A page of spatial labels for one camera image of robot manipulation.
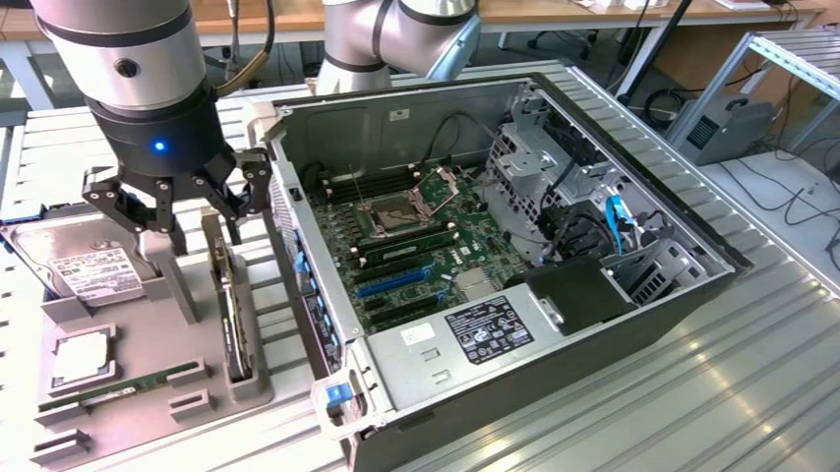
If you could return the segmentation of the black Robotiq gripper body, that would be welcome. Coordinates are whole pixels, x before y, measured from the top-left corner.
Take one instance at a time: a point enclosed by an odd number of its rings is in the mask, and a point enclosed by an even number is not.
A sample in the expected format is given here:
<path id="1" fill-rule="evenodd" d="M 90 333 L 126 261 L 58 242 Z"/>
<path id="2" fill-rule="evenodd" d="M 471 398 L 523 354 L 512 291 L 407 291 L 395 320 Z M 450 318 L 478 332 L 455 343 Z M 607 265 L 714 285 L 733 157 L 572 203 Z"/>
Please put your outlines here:
<path id="1" fill-rule="evenodd" d="M 125 110 L 93 98 L 86 105 L 114 153 L 118 175 L 130 185 L 197 173 L 223 182 L 235 158 L 221 131 L 213 88 L 198 87 L 177 103 L 157 109 Z"/>

